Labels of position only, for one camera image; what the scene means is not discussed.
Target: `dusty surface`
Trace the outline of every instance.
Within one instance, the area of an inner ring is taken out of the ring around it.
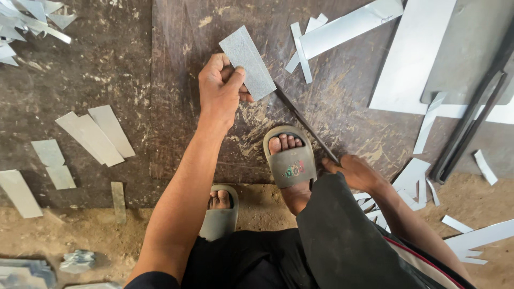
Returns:
[[[480,176],[454,174],[438,192],[441,206],[431,202],[418,213],[441,237],[458,232],[440,220],[448,214],[478,229],[514,218],[514,180],[501,179],[490,187]],[[296,227],[295,217],[285,207],[273,185],[238,185],[239,230],[280,230]],[[113,209],[45,210],[39,219],[21,219],[16,210],[0,208],[0,257],[44,258],[55,269],[63,253],[75,249],[97,252],[93,270],[80,275],[60,272],[65,284],[116,281],[123,283],[134,267],[152,209],[127,211],[127,223],[114,223]],[[465,264],[478,288],[514,287],[514,238],[480,248],[486,265]]]

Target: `hand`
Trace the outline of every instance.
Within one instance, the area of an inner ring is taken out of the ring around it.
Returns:
[[[224,133],[234,124],[239,100],[253,102],[243,84],[244,68],[223,68],[227,65],[230,61],[224,53],[213,54],[198,75],[201,106],[198,126],[201,123],[220,125]]]
[[[321,162],[330,173],[335,174],[338,171],[343,173],[346,183],[352,189],[371,194],[375,193],[384,184],[389,184],[363,158],[356,155],[344,155],[340,161],[341,167],[338,167],[336,163],[328,158],[323,158]]]

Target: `red stripe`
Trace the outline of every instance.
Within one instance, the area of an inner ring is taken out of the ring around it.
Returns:
[[[410,248],[407,248],[405,246],[403,246],[402,244],[399,244],[389,238],[387,238],[386,236],[383,236],[384,239],[386,239],[389,243],[391,244],[394,244],[396,245],[397,247],[400,247],[402,248],[403,250],[411,253],[412,255],[418,257],[419,259],[423,260],[425,263],[429,264],[430,266],[436,268],[439,272],[443,273],[443,275],[446,276],[446,278],[450,279],[457,287],[461,288],[461,289],[465,289],[464,287],[462,287],[462,285],[460,285],[459,283],[457,283],[457,281],[455,281],[453,278],[451,278],[448,274],[446,274],[444,271],[442,271],[441,269],[439,269],[437,266],[435,266],[434,264],[432,264],[432,262],[428,261],[427,259],[425,259],[425,257],[421,256],[420,254],[414,252],[413,250],[411,250]]]

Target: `scratched work surface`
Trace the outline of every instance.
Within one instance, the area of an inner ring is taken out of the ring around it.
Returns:
[[[295,99],[332,151],[365,157],[384,176],[393,177],[412,157],[423,120],[419,115],[366,108],[396,21],[311,59],[311,84],[305,84],[299,67],[293,74],[284,69],[294,52],[290,24],[299,21],[304,31],[310,16],[322,12],[331,21],[369,2],[154,0],[152,178],[173,176],[198,120],[196,76],[212,53],[222,52],[218,42],[242,25],[246,25],[271,77]],[[223,142],[214,181],[272,183],[262,139],[271,128],[283,124],[301,127],[275,94],[253,104],[240,104],[234,126]],[[416,157],[435,163],[455,124],[454,119],[438,118],[427,153]],[[311,142],[319,164],[324,153]],[[471,158],[463,163],[460,171],[478,172]],[[512,170],[498,175],[505,174],[509,176]]]

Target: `black shirt sleeve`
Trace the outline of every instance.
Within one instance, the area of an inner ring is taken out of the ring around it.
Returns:
[[[134,278],[125,289],[180,289],[180,286],[168,273],[146,272]]]

